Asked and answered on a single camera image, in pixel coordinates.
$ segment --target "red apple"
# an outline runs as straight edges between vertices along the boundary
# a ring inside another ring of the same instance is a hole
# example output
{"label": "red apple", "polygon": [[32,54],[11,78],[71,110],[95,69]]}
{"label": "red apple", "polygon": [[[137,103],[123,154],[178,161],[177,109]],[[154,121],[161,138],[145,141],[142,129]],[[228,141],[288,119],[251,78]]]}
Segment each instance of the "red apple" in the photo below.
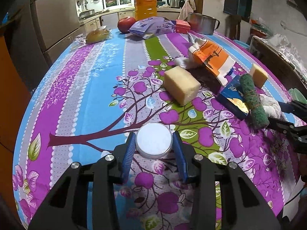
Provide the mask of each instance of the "red apple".
{"label": "red apple", "polygon": [[131,16],[128,16],[128,17],[120,19],[117,23],[117,27],[118,27],[118,30],[121,31],[122,33],[129,33],[128,30],[135,23],[136,23],[136,19]]}

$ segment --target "blue box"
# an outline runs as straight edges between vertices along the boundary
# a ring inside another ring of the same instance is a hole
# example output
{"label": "blue box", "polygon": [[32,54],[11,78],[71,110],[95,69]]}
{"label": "blue box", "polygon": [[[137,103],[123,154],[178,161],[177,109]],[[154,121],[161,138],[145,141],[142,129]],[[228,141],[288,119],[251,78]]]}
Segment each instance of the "blue box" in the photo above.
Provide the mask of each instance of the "blue box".
{"label": "blue box", "polygon": [[220,92],[216,100],[232,112],[238,119],[243,120],[248,115],[248,108],[240,86],[240,75],[237,75]]}

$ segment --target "refrigerator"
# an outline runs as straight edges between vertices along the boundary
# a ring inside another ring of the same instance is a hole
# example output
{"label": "refrigerator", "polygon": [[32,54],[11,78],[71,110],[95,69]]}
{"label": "refrigerator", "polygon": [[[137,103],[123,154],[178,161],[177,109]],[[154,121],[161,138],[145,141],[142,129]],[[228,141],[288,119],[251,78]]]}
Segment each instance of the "refrigerator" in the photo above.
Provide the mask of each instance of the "refrigerator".
{"label": "refrigerator", "polygon": [[8,44],[9,53],[29,91],[50,66],[83,33],[75,0],[15,0],[9,17],[18,12]]}

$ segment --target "kettle handle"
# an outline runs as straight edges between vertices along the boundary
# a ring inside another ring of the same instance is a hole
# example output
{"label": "kettle handle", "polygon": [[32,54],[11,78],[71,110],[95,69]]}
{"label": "kettle handle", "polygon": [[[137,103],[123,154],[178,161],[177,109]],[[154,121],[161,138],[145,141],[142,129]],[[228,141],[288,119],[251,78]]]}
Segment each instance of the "kettle handle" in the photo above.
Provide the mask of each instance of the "kettle handle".
{"label": "kettle handle", "polygon": [[170,4],[169,4],[169,0],[166,0],[166,2],[167,2],[167,5],[169,5],[169,6],[170,6]]}
{"label": "kettle handle", "polygon": [[217,30],[219,28],[219,26],[220,26],[220,21],[218,19],[216,19],[216,20],[217,20],[217,26],[216,26],[216,28],[214,30]]}

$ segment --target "green roll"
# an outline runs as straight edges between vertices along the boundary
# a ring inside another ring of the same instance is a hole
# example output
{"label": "green roll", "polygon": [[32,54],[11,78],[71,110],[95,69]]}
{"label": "green roll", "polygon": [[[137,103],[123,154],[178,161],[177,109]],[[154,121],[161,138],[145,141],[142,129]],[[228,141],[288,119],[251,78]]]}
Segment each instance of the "green roll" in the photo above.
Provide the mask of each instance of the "green roll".
{"label": "green roll", "polygon": [[253,78],[245,73],[240,77],[240,84],[243,96],[248,108],[251,110],[252,123],[255,129],[265,128],[269,125],[268,117],[260,103],[260,99],[255,90]]}

